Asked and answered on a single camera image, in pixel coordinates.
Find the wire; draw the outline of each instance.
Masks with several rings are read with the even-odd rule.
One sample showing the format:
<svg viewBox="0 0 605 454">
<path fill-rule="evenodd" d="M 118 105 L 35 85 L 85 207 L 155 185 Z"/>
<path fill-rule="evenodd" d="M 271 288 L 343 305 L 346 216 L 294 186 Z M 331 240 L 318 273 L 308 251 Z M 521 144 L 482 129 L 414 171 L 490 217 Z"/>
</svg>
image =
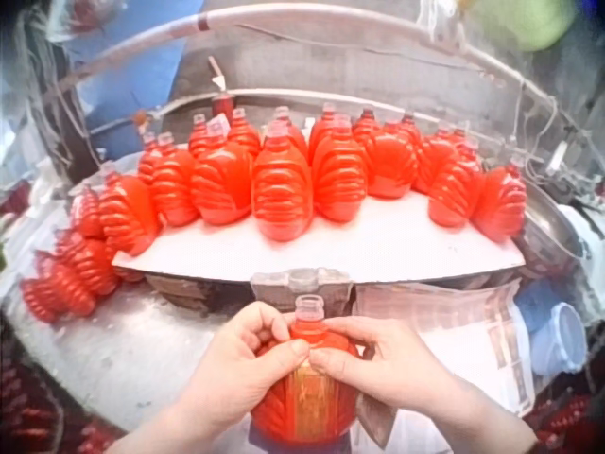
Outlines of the wire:
<svg viewBox="0 0 605 454">
<path fill-rule="evenodd" d="M 293 43 L 309 44 L 309 45 L 322 45 L 324 47 L 334 47 L 337 49 L 361 50 L 363 52 L 368 52 L 368 53 L 377 54 L 377 55 L 393 55 L 393 56 L 401 57 L 401 58 L 409 60 L 409 61 L 415 61 L 417 63 L 428 64 L 431 66 L 437 66 L 437 67 L 441 67 L 441 68 L 448 68 L 448 69 L 454 69 L 454 70 L 459 70 L 459 71 L 470 71 L 470 72 L 479 73 L 479 74 L 485 73 L 485 71 L 481 68 L 474 68 L 472 66 L 464 66 L 464 65 L 452 64 L 452 63 L 442 63 L 440 61 L 426 60 L 426 59 L 421 59 L 419 57 L 411 57 L 408 54 L 399 52 L 397 50 L 383 50 L 383 49 L 375 49 L 373 47 L 367 47 L 367 46 L 363 46 L 363 45 L 336 44 L 336 43 L 327 43 L 324 41 L 308 40 L 305 38 L 299 38 L 296 36 L 286 35 L 284 33 L 279 33 L 276 31 L 261 28 L 259 26 L 251 26 L 248 24 L 240 24 L 240 25 L 238 25 L 238 27 L 244 28 L 247 30 L 251 30 L 251 31 L 255 31 L 257 33 L 262 33 L 262 34 L 268 35 L 272 38 L 291 41 Z"/>
</svg>

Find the blue plastic container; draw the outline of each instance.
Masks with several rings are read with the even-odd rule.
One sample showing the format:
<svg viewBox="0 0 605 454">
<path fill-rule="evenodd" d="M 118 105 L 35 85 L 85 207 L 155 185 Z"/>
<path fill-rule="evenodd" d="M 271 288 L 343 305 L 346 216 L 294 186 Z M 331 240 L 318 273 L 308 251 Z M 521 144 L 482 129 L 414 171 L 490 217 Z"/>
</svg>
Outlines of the blue plastic container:
<svg viewBox="0 0 605 454">
<path fill-rule="evenodd" d="M 578 312 L 568 303 L 550 311 L 550 320 L 531 335 L 531 368 L 537 375 L 578 372 L 586 360 L 586 331 Z"/>
<path fill-rule="evenodd" d="M 554 289 L 549 279 L 532 282 L 514 297 L 529 334 L 535 333 L 550 320 L 550 310 L 561 301 L 564 301 L 563 295 Z"/>
</svg>

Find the green container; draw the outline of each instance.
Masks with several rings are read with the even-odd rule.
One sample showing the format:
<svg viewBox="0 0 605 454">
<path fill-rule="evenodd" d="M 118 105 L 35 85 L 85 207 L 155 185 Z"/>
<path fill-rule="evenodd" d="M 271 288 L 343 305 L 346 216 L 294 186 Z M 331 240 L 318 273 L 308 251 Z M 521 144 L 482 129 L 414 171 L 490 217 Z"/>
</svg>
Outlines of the green container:
<svg viewBox="0 0 605 454">
<path fill-rule="evenodd" d="M 512 35 L 519 48 L 531 52 L 556 43 L 573 24 L 577 10 L 573 0 L 477 0 L 471 14 L 498 41 Z"/>
</svg>

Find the red liquid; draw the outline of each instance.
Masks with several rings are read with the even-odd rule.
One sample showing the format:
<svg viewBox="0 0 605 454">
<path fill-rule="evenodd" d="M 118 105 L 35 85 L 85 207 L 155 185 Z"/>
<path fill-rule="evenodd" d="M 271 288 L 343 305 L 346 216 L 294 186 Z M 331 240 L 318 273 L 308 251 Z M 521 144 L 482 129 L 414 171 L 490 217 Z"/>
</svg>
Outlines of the red liquid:
<svg viewBox="0 0 605 454">
<path fill-rule="evenodd" d="M 101 197 L 101 224 L 116 249 L 130 255 L 144 252 L 161 230 L 149 187 L 137 177 L 122 175 Z"/>
<path fill-rule="evenodd" d="M 418 148 L 423 145 L 423 135 L 416 126 L 413 115 L 404 115 L 404 118 L 401 120 L 401 124 L 399 125 L 399 130 L 409 136 L 411 143 L 414 146 L 414 151 L 418 150 Z"/>
<path fill-rule="evenodd" d="M 151 195 L 156 210 L 172 227 L 182 227 L 199 217 L 191 201 L 191 178 L 196 160 L 189 151 L 178 150 L 156 164 Z"/>
<path fill-rule="evenodd" d="M 143 183 L 151 184 L 155 163 L 162 157 L 162 153 L 153 134 L 146 134 L 144 141 L 143 156 L 141 156 L 138 166 L 138 176 Z"/>
<path fill-rule="evenodd" d="M 296 126 L 292 124 L 292 120 L 290 119 L 289 111 L 287 108 L 277 108 L 275 118 L 277 120 L 284 121 L 287 124 L 287 135 L 290 139 L 290 142 L 297 149 L 307 163 L 309 163 L 309 149 L 306 145 L 306 140 L 304 140 L 304 135 Z"/>
<path fill-rule="evenodd" d="M 19 283 L 23 301 L 26 303 L 29 312 L 38 320 L 44 323 L 54 323 L 59 314 L 50 309 L 40 294 L 40 281 L 38 279 L 22 279 Z"/>
<path fill-rule="evenodd" d="M 442 227 L 461 228 L 475 211 L 483 179 L 472 152 L 446 164 L 429 191 L 428 216 Z"/>
<path fill-rule="evenodd" d="M 291 241 L 304 233 L 313 217 L 311 170 L 283 135 L 270 136 L 252 172 L 252 212 L 264 236 Z"/>
<path fill-rule="evenodd" d="M 353 138 L 361 145 L 375 131 L 380 131 L 380 125 L 374 118 L 374 110 L 370 107 L 364 108 L 359 119 L 353 125 Z"/>
<path fill-rule="evenodd" d="M 409 137 L 375 132 L 366 141 L 366 152 L 368 194 L 384 199 L 403 197 L 418 175 L 418 161 Z"/>
<path fill-rule="evenodd" d="M 332 122 L 334 121 L 334 115 L 336 110 L 334 104 L 326 102 L 323 106 L 323 114 L 321 119 L 313 125 L 311 130 L 311 136 L 309 137 L 309 159 L 310 165 L 313 165 L 313 159 L 315 158 L 315 152 L 321 141 L 330 135 L 332 132 Z"/>
<path fill-rule="evenodd" d="M 204 115 L 196 115 L 194 117 L 194 127 L 189 136 L 189 153 L 198 159 L 198 157 L 206 151 L 206 143 L 208 141 L 208 127 L 206 126 L 206 118 Z"/>
<path fill-rule="evenodd" d="M 426 137 L 417 149 L 418 178 L 414 189 L 428 194 L 441 169 L 456 159 L 456 149 L 449 140 L 447 131 L 439 131 L 436 135 Z"/>
<path fill-rule="evenodd" d="M 243 147 L 250 154 L 252 160 L 256 159 L 258 153 L 261 152 L 260 135 L 246 119 L 243 109 L 235 109 L 233 111 L 233 121 L 227 135 L 227 140 Z"/>
<path fill-rule="evenodd" d="M 336 348 L 357 356 L 344 336 L 331 333 L 323 322 L 297 320 L 290 328 L 292 339 L 305 339 L 311 348 Z M 275 343 L 263 347 L 264 355 Z M 357 391 L 314 371 L 304 363 L 277 382 L 252 412 L 252 421 L 269 438 L 293 445 L 333 442 L 355 419 Z"/>
<path fill-rule="evenodd" d="M 313 161 L 315 206 L 335 222 L 353 220 L 368 194 L 368 158 L 351 127 L 335 126 Z"/>
<path fill-rule="evenodd" d="M 34 257 L 40 279 L 72 313 L 85 317 L 95 310 L 95 298 L 71 267 L 44 251 L 36 251 Z"/>
<path fill-rule="evenodd" d="M 487 238 L 503 242 L 523 229 L 526 186 L 514 166 L 499 167 L 485 176 L 473 224 Z"/>
<path fill-rule="evenodd" d="M 191 196 L 204 221 L 214 225 L 235 222 L 251 211 L 252 157 L 222 133 L 211 135 L 191 179 Z"/>
<path fill-rule="evenodd" d="M 95 295 L 109 295 L 119 283 L 111 262 L 107 260 L 103 241 L 84 240 L 72 260 L 72 267 L 86 288 Z"/>
<path fill-rule="evenodd" d="M 86 238 L 104 237 L 98 205 L 98 195 L 88 184 L 84 185 L 82 193 L 77 195 L 72 203 L 71 225 Z"/>
</svg>

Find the fingernail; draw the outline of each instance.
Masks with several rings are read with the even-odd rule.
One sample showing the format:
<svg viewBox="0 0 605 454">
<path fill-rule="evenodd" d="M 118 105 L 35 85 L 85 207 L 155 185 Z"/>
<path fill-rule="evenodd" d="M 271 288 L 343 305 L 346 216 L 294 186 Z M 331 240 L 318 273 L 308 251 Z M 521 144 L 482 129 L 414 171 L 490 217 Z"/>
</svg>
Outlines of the fingernail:
<svg viewBox="0 0 605 454">
<path fill-rule="evenodd" d="M 301 357 L 306 355 L 309 351 L 309 344 L 306 340 L 296 339 L 290 344 L 290 348 L 296 354 L 296 356 Z"/>
<path fill-rule="evenodd" d="M 311 350 L 309 352 L 309 363 L 318 372 L 324 372 L 323 364 L 325 363 L 327 356 L 321 350 Z"/>
</svg>

